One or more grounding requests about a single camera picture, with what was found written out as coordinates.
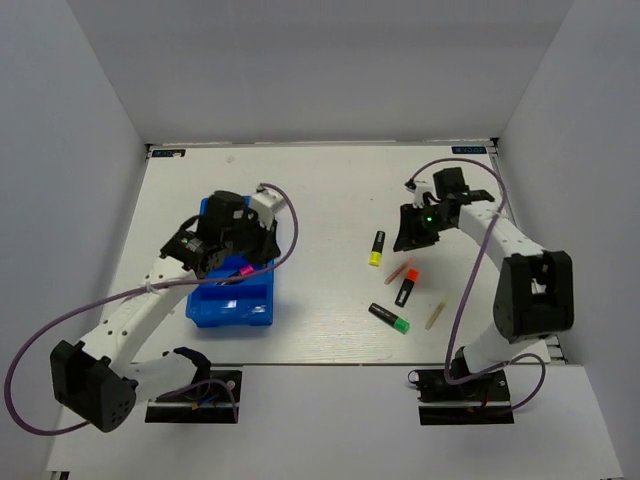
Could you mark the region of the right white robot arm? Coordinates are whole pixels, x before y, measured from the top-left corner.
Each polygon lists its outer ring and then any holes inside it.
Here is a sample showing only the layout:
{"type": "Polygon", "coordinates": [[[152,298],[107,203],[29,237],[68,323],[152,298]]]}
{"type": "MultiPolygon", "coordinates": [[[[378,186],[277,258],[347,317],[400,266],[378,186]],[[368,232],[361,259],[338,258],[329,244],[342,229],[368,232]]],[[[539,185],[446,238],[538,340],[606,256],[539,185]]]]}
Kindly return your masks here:
{"type": "Polygon", "coordinates": [[[436,172],[432,182],[410,178],[411,202],[400,208],[393,249],[411,251],[435,245],[441,233],[456,229],[479,247],[457,307],[451,332],[462,315],[481,263],[489,259],[498,272],[491,324],[472,342],[445,354],[445,381],[461,397],[472,399],[488,385],[487,374],[528,357],[528,348],[574,324],[573,262],[562,250],[551,251],[531,240],[502,213],[506,201],[471,188],[461,168],[436,172]]]}

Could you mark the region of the yellow cap black highlighter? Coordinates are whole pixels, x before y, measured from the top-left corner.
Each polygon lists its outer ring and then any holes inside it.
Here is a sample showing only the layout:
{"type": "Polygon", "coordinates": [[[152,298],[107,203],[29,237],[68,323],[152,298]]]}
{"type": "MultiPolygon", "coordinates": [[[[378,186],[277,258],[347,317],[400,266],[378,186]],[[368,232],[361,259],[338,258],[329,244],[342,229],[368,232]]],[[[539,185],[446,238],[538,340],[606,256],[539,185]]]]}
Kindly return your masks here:
{"type": "Polygon", "coordinates": [[[384,248],[386,233],[384,231],[377,231],[374,237],[373,245],[369,256],[369,265],[373,267],[379,267],[382,258],[382,252],[384,248]]]}

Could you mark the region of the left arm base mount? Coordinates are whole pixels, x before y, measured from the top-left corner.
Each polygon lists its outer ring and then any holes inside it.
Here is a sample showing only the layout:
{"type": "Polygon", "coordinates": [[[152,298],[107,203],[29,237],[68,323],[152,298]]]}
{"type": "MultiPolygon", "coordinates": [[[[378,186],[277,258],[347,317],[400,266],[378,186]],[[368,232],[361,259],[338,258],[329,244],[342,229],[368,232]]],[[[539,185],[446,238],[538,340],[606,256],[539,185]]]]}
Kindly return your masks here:
{"type": "Polygon", "coordinates": [[[170,399],[150,401],[144,421],[147,424],[237,424],[243,372],[212,369],[210,377],[215,382],[170,399]]]}

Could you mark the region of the green cap black highlighter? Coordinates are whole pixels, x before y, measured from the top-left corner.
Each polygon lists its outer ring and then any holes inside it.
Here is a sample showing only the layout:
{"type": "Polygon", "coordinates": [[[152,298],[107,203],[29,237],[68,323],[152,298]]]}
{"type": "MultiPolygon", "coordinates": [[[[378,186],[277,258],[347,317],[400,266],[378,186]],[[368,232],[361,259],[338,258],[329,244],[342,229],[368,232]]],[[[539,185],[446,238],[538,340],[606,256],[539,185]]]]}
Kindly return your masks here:
{"type": "Polygon", "coordinates": [[[410,323],[407,320],[377,303],[371,303],[368,312],[402,334],[406,334],[410,329],[410,323]]]}

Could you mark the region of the pink cap black highlighter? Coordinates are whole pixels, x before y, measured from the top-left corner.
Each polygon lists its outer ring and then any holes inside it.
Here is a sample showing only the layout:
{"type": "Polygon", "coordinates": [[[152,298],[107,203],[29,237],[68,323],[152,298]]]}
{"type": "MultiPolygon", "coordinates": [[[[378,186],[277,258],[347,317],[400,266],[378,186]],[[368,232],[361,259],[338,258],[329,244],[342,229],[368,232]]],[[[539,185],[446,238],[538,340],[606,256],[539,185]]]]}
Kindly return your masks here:
{"type": "Polygon", "coordinates": [[[233,272],[225,280],[217,282],[217,285],[226,286],[226,285],[236,285],[236,284],[242,283],[243,278],[253,272],[254,272],[254,268],[252,265],[244,266],[243,268],[240,268],[239,270],[233,272]]]}

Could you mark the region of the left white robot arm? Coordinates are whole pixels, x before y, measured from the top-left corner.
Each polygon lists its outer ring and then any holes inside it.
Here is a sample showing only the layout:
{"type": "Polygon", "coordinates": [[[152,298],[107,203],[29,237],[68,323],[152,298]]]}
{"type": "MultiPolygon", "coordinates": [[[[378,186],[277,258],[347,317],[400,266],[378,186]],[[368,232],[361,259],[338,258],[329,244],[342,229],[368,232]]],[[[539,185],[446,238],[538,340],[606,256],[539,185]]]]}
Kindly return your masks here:
{"type": "Polygon", "coordinates": [[[180,395],[199,399],[211,387],[211,363],[188,347],[134,358],[171,311],[231,256],[265,266],[276,259],[283,193],[261,184],[249,198],[218,190],[204,213],[185,220],[161,248],[139,293],[123,301],[76,343],[50,356],[56,400],[100,431],[118,428],[141,402],[180,395]]]}

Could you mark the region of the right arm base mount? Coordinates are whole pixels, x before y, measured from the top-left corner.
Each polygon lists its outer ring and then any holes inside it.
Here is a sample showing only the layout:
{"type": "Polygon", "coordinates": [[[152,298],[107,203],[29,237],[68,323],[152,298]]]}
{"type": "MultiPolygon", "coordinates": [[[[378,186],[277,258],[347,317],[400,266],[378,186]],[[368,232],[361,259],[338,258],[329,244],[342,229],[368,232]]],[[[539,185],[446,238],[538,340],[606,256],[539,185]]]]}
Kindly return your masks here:
{"type": "Polygon", "coordinates": [[[506,375],[490,373],[462,385],[445,381],[443,369],[411,370],[421,426],[511,425],[514,415],[506,375]]]}

